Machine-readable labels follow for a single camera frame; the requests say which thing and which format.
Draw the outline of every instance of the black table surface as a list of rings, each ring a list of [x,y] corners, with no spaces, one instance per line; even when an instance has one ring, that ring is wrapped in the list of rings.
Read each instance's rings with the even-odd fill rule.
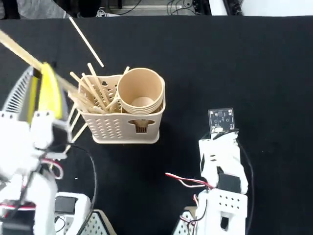
[[[312,17],[120,17],[77,23],[104,69],[69,20],[4,21],[0,28],[71,82],[69,72],[88,72],[88,62],[101,75],[121,74],[130,66],[151,68],[164,78],[167,107],[156,144],[96,144],[89,130],[77,141],[95,157],[96,207],[118,234],[172,232],[199,190],[164,173],[200,176],[198,140],[209,128],[207,110],[222,107],[234,108],[239,139],[255,171],[250,234],[312,234]],[[1,102],[26,67],[0,46]],[[72,149],[62,164],[59,190],[92,197],[88,158]]]

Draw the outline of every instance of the white robotic arm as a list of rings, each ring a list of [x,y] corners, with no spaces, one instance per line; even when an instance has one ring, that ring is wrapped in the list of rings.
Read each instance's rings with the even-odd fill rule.
[[[185,211],[174,235],[246,235],[248,181],[240,160],[232,109],[210,110],[211,134],[199,140],[200,170],[212,188],[194,199],[194,213]]]

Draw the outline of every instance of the circuit board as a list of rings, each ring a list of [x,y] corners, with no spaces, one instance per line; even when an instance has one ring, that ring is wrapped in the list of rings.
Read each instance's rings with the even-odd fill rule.
[[[234,111],[232,108],[209,110],[209,120],[211,133],[235,129]]]

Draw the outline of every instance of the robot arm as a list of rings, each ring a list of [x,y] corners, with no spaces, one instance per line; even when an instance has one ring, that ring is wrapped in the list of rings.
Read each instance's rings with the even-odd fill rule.
[[[12,228],[28,228],[34,235],[55,235],[54,207],[55,202],[59,202],[56,196],[74,199],[74,212],[68,214],[72,226],[67,232],[76,234],[89,211],[89,198],[83,194],[57,194],[54,175],[41,168],[42,157],[66,158],[65,143],[71,142],[65,96],[48,64],[44,64],[41,73],[29,67],[18,80],[0,112],[0,128],[6,130],[0,133],[0,178],[6,184],[0,191],[0,201],[10,207],[16,202],[32,203],[35,210],[33,224],[30,221],[25,225],[18,218],[5,220],[4,215],[11,210],[1,206],[1,234],[10,234]],[[21,191],[25,188],[27,191],[22,197]]]
[[[209,110],[210,134],[199,140],[201,176],[213,187],[198,195],[173,234],[245,235],[248,181],[241,165],[232,109]]]

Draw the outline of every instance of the plastic basket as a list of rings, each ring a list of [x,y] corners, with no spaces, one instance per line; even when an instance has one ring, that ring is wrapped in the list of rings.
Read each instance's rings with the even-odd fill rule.
[[[107,89],[109,100],[114,99],[116,87],[122,75],[99,76],[104,89]],[[93,80],[93,76],[87,75],[86,79]],[[79,92],[84,94],[87,99],[94,102],[99,107],[99,103],[84,90],[79,87]],[[163,111],[165,109],[165,95],[161,106],[152,114],[133,115],[122,112],[122,107],[118,101],[115,111],[112,114],[91,114],[81,115],[92,132],[92,137],[96,143],[155,143],[159,139],[159,127]],[[137,120],[145,120],[146,126],[137,125]]]

